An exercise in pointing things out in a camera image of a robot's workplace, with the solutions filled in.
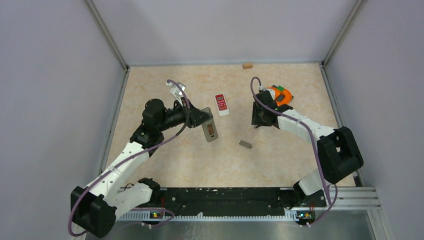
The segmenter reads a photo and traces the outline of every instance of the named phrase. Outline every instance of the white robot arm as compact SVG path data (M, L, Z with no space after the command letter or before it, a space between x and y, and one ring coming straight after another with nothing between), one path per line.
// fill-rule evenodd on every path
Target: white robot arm
M260 86L259 93L255 94L252 85L255 79L261 84L257 77L252 78L250 82L255 100L252 125L256 128L274 126L291 132L312 144L314 148L318 169L294 184L294 197L297 204L307 203L310 195L322 190L324 186L336 184L364 165L358 145L349 128L343 126L334 129L319 124L301 115L291 106L279 104L278 101L282 100L273 95L274 91L270 88Z
M208 142L218 137L215 124L211 123L213 115L197 109L185 96L183 97L184 87L181 83L173 82L170 92L176 100L172 109L165 108L160 99L147 101L141 125L135 130L119 156L85 188L77 186L72 191L71 215L68 222L68 231L72 236L81 236L83 233L73 233L71 221L96 237L102 238L123 214L149 202L153 194L152 188L157 185L150 179L143 178L123 192L118 193L118 190L133 171L151 157L159 146L174 139L185 127L195 128L207 124L203 132ZM162 132L180 124L184 124L183 128L164 141Z

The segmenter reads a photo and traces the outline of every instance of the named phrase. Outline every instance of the white bracket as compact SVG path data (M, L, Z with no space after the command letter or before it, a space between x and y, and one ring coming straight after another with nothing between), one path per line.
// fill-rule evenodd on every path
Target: white bracket
M184 91L186 89L186 86L182 84L181 82L177 82L177 84L180 86L180 88ZM166 85L171 86L171 90L169 90L169 93L172 94L172 96L179 102L181 106L183 106L183 102L181 101L181 98L183 97L183 93L178 89L177 86L175 86L173 83L166 83Z

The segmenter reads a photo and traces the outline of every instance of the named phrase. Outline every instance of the gray wall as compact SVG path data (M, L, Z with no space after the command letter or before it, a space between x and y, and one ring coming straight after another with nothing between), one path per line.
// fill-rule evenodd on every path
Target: gray wall
M368 1L328 67L396 239L424 234L423 13L422 0Z
M95 0L129 65L321 61L356 0Z
M0 3L1 239L69 239L123 79L82 0Z

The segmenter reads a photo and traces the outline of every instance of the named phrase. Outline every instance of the white remote control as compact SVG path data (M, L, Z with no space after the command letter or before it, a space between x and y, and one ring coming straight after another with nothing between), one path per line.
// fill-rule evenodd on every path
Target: white remote control
M230 110L227 106L227 101L225 100L224 94L217 94L215 95L215 104L218 108L218 114L220 116L226 116L230 114Z

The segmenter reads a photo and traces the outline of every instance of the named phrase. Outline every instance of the enclosure frame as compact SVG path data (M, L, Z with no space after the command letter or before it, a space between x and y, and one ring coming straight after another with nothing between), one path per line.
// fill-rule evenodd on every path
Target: enclosure frame
M84 0L86 3L87 8L89 9L93 20L96 22L98 29L102 33L104 39L106 40L107 44L109 45L110 50L113 52L116 59L119 61L121 66L125 69L125 75L122 79L122 85L119 92L119 97L116 100L116 105L114 107L114 115L113 115L113 121L110 126L110 131L107 137L107 143L105 146L105 151L101 159L101 168L98 170L98 173L100 174L102 171L105 170L109 151L112 144L112 138L115 131L115 127L118 120L119 111L121 108L122 100L124 97L124 91L125 87L127 85L128 77L130 74L131 66L128 65L119 51L118 46L116 45L114 39L112 38L106 24L104 23L99 11L96 8L96 5L94 4L93 0ZM334 116L337 122L338 127L342 127L345 125L345 120L339 105L338 97L334 90L334 84L332 82L332 79L330 78L327 67L329 64L331 64L332 58L335 54L335 52L338 50L338 47L346 37L347 33L349 32L350 27L355 21L355 18L358 16L358 13L363 8L364 4L367 2L367 0L357 0L352 11L347 16L345 23L343 24L343 27L341 28L340 32L338 33L337 37L335 38L334 42L332 43L328 53L326 54L325 58L319 63L319 67L321 70L322 78L324 80L324 84L328 93L328 97L334 112ZM341 195L338 197L338 200L336 201L336 205L334 207L335 211L343 211L348 213L355 213L356 211L366 211L370 227L373 231L374 237L376 240L391 240L393 238L393 234L390 230L390 225L387 221L387 218L382 210L382 207L380 205L380 201L378 199L376 190L372 186L364 186L364 183L362 182L362 173L360 170L358 170L354 176L357 175L357 177L360 180L360 183L362 186L357 187L339 187L339 191ZM290 187L282 187L282 189L293 189ZM293 208L293 211L302 211L304 208L297 207ZM133 212L130 211L129 213L125 214L119 221L134 221L134 219L131 216L134 216L134 213L139 214L140 212ZM187 219L180 219L177 221L202 221L200 218L192 217ZM239 221L239 219L228 219L228 221ZM272 219L254 219L254 221L272 221Z

